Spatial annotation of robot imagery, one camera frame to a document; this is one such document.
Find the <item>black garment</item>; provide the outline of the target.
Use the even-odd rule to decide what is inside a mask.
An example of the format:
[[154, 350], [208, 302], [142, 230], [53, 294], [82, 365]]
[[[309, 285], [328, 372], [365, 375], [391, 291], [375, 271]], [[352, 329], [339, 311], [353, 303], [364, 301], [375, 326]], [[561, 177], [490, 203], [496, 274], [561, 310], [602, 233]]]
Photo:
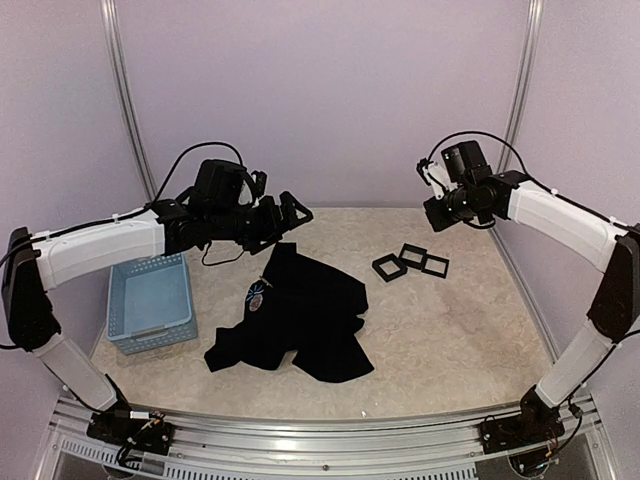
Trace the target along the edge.
[[[264, 300], [250, 312], [248, 301], [256, 294]], [[212, 372], [240, 362], [275, 371], [293, 352], [293, 365], [316, 380], [348, 382], [374, 371], [356, 338], [368, 309], [363, 282], [298, 253], [294, 243], [278, 243], [262, 275], [249, 287], [242, 321], [216, 329], [204, 360]]]

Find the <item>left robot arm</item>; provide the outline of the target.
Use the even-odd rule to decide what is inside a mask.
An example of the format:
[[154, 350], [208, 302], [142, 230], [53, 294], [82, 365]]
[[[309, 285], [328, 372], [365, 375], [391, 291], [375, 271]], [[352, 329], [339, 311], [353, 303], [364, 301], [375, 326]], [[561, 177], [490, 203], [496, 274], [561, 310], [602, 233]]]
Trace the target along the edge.
[[62, 332], [48, 292], [77, 277], [143, 258], [166, 257], [214, 241], [233, 241], [255, 255], [312, 220], [290, 192], [266, 194], [266, 175], [207, 159], [175, 199], [130, 213], [33, 235], [14, 230], [1, 260], [1, 299], [12, 348], [32, 353], [86, 407], [103, 412], [102, 430], [121, 445], [140, 434], [137, 418], [116, 404], [115, 385]]

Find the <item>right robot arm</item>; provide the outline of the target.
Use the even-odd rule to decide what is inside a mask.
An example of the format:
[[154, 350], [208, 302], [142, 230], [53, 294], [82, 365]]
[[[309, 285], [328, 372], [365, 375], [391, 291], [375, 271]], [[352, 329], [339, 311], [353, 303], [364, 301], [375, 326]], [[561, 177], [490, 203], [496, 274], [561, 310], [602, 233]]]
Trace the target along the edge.
[[427, 156], [416, 166], [433, 191], [424, 209], [434, 231], [511, 221], [567, 247], [602, 275], [584, 325], [532, 389], [535, 402], [556, 408], [631, 335], [639, 318], [639, 229], [579, 205], [523, 169], [493, 172], [475, 140], [452, 145], [441, 157]]

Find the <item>pale pink round brooch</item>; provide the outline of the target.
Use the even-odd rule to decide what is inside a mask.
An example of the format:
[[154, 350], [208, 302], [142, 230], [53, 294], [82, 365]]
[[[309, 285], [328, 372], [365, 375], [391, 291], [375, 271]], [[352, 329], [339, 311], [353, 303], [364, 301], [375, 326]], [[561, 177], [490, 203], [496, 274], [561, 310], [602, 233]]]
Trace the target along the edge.
[[257, 311], [262, 303], [263, 303], [264, 297], [262, 294], [256, 294], [254, 296], [252, 296], [249, 301], [248, 301], [248, 309], [250, 312], [255, 312]]

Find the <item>blue plastic basket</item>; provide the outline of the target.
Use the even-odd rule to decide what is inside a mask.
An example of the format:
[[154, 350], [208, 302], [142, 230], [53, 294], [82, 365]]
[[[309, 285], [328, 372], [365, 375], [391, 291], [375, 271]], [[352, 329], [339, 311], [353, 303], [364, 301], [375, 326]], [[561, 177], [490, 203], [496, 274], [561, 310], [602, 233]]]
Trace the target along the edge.
[[138, 259], [111, 268], [106, 336], [125, 355], [198, 337], [184, 254]]

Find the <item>black square frame middle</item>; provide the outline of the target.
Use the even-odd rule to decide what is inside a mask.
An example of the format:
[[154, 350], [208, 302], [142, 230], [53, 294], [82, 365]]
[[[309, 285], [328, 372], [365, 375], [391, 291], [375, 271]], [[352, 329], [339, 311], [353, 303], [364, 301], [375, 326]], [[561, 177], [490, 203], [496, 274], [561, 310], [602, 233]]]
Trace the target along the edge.
[[408, 268], [422, 270], [426, 265], [427, 255], [426, 249], [405, 243], [400, 251], [399, 259]]

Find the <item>black square frame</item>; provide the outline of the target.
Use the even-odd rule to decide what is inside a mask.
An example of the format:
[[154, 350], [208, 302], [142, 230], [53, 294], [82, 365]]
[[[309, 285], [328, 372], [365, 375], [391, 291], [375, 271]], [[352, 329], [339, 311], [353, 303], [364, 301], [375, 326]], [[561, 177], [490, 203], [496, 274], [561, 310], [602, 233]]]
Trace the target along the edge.
[[426, 249], [405, 243], [400, 251], [399, 259], [408, 268], [422, 270], [426, 265], [427, 255]]
[[445, 279], [448, 274], [450, 261], [447, 258], [427, 254], [421, 272]]
[[408, 273], [408, 267], [394, 253], [374, 260], [371, 266], [385, 283], [390, 283]]

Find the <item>black square frame far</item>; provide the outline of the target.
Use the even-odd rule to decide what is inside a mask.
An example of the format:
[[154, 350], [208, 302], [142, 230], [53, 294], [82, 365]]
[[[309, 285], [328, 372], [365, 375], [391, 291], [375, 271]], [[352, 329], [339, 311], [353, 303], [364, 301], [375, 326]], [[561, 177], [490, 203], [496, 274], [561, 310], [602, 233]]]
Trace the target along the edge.
[[448, 274], [450, 261], [447, 258], [427, 254], [421, 272], [445, 279]]

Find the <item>black square frame near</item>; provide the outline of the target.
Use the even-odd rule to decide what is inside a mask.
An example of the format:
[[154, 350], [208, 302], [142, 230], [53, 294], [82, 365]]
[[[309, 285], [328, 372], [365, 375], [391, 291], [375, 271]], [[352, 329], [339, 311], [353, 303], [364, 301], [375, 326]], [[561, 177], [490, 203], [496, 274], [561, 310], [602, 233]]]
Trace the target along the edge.
[[390, 283], [408, 273], [408, 267], [394, 253], [374, 260], [371, 266], [385, 283]]

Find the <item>right aluminium corner post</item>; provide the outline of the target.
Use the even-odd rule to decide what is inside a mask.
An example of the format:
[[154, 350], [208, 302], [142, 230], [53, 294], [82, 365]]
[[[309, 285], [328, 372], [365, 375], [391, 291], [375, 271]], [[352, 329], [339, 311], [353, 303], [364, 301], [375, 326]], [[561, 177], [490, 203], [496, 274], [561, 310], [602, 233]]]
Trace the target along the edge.
[[505, 141], [512, 147], [516, 145], [526, 109], [527, 97], [535, 67], [543, 11], [543, 0], [530, 0], [528, 2], [524, 42], [521, 50], [516, 75], [515, 91], [511, 102], [511, 109], [504, 137]]

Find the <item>aluminium corner post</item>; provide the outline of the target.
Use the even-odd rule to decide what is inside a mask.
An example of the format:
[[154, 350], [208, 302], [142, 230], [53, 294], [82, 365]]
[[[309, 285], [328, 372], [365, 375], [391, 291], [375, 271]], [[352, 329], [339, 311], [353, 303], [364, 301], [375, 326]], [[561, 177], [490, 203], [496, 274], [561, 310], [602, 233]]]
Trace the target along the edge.
[[106, 37], [108, 56], [114, 76], [125, 130], [131, 146], [134, 164], [148, 201], [157, 193], [157, 186], [144, 148], [126, 68], [125, 52], [119, 28], [117, 4], [101, 0], [100, 10]]
[[535, 67], [543, 11], [543, 0], [530, 0], [528, 2], [524, 42], [521, 50], [516, 75], [515, 91], [511, 102], [511, 109], [504, 137], [505, 141], [512, 147], [516, 145], [526, 109], [527, 97]]

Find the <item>aluminium front rail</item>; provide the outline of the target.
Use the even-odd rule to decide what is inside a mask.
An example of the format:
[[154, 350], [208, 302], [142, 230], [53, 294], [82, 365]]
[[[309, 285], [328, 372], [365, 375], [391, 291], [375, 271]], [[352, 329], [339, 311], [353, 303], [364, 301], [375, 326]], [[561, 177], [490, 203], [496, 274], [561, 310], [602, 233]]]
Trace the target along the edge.
[[262, 420], [171, 411], [165, 454], [91, 438], [91, 413], [63, 398], [36, 464], [39, 479], [613, 479], [593, 400], [561, 411], [560, 437], [508, 437], [514, 405], [397, 419]]

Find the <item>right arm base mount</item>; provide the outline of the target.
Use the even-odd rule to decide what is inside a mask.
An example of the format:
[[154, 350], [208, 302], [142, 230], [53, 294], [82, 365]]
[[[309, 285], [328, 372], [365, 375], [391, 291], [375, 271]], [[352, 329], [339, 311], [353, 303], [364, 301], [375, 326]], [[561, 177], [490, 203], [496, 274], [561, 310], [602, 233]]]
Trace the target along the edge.
[[567, 400], [571, 415], [577, 425], [567, 439], [560, 416], [560, 407], [548, 407], [534, 390], [520, 401], [520, 410], [511, 416], [487, 416], [477, 427], [482, 451], [485, 455], [509, 452], [508, 462], [512, 471], [521, 478], [533, 479], [546, 472], [551, 463], [572, 442], [582, 427], [583, 411]]

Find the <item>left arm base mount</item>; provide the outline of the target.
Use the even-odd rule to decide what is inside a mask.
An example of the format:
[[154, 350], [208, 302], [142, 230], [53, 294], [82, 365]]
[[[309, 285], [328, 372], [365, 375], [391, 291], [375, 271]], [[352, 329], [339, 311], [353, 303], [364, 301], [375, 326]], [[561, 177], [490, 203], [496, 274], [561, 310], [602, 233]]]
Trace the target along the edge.
[[92, 413], [86, 435], [117, 446], [114, 462], [118, 466], [136, 468], [145, 453], [167, 456], [174, 431], [164, 412], [134, 409], [119, 399], [107, 410]]

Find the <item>left aluminium corner post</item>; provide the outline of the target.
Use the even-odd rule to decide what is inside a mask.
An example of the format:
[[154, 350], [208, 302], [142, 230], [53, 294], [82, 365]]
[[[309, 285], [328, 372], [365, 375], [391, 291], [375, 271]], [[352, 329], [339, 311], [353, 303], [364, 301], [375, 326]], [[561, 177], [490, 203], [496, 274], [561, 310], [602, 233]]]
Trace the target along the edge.
[[106, 37], [108, 56], [114, 76], [125, 130], [131, 146], [134, 164], [148, 201], [157, 193], [157, 186], [144, 148], [126, 68], [125, 52], [119, 28], [117, 4], [101, 0], [100, 10]]

